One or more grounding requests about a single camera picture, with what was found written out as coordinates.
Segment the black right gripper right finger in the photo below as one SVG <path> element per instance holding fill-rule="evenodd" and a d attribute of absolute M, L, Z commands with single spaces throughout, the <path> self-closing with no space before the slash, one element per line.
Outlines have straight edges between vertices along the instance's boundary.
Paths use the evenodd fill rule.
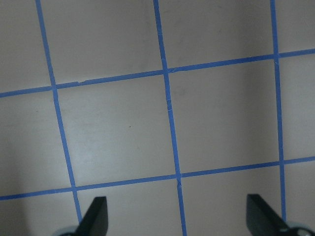
<path fill-rule="evenodd" d="M 248 194 L 246 226 L 252 236 L 284 236 L 289 226 L 259 194 Z"/>

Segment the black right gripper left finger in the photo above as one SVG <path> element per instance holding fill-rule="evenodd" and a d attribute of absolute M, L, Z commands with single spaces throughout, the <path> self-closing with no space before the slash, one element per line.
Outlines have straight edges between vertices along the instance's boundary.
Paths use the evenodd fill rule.
<path fill-rule="evenodd" d="M 106 236 L 108 231 L 108 209 L 106 197 L 95 197 L 84 215 L 75 236 Z"/>

